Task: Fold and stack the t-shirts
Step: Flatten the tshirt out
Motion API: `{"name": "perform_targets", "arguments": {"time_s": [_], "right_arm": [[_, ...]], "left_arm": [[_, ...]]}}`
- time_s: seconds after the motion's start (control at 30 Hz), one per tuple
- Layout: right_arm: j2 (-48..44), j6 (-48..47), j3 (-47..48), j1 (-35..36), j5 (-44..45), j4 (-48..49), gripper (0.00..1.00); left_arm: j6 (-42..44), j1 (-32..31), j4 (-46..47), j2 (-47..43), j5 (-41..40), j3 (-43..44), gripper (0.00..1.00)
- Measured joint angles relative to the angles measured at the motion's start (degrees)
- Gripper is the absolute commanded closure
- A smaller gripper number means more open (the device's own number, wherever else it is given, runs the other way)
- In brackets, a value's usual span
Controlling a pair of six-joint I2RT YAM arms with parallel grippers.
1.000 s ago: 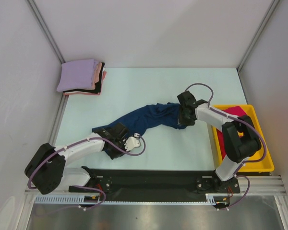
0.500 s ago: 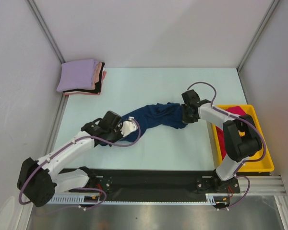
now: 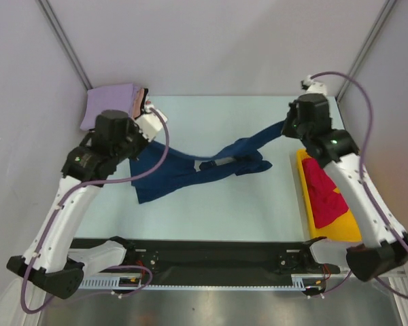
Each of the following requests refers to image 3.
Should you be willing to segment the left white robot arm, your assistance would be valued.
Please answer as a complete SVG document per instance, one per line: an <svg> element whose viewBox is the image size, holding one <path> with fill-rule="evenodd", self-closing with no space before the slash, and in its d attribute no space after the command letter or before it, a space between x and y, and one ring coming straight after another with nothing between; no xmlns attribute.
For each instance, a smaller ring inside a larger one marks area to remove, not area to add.
<svg viewBox="0 0 408 326"><path fill-rule="evenodd" d="M116 110L96 117L95 127L69 152L58 190L46 220L23 255L11 256L6 268L23 279L20 299L28 284L53 297L68 299L85 278L113 267L127 272L137 263L133 244L113 237L76 255L71 243L90 203L124 160L137 158L163 129L155 113L137 119Z"/></svg>

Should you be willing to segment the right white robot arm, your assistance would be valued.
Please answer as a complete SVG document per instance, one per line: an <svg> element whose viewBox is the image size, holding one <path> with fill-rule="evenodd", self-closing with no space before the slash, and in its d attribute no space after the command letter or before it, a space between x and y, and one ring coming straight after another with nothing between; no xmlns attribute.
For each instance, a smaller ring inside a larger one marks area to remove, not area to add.
<svg viewBox="0 0 408 326"><path fill-rule="evenodd" d="M324 237L310 240L309 250L300 255L301 267L317 272L324 264L345 266L358 280L367 282L403 266L408 261L408 231L381 199L349 132L332 127L327 98L302 94L289 108L282 134L299 139L334 182L362 238L359 244Z"/></svg>

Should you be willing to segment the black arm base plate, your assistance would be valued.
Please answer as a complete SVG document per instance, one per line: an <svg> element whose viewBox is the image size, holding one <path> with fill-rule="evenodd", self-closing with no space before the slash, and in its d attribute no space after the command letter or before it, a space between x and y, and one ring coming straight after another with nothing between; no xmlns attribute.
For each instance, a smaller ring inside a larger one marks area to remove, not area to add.
<svg viewBox="0 0 408 326"><path fill-rule="evenodd" d="M169 274L336 275L330 263L316 263L310 242L236 242L208 240L132 240L134 252L128 266L143 264L153 277Z"/></svg>

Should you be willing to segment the navy blue printed t-shirt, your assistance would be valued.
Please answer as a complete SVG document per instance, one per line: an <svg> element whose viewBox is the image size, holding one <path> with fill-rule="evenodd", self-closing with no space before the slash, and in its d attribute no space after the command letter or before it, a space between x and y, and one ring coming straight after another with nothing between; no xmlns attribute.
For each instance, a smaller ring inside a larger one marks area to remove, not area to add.
<svg viewBox="0 0 408 326"><path fill-rule="evenodd" d="M192 156L170 148L165 161L149 176L133 181L138 203L157 200L183 187L211 183L231 175L261 173L273 165L259 149L282 135L284 122L240 138L214 156Z"/></svg>

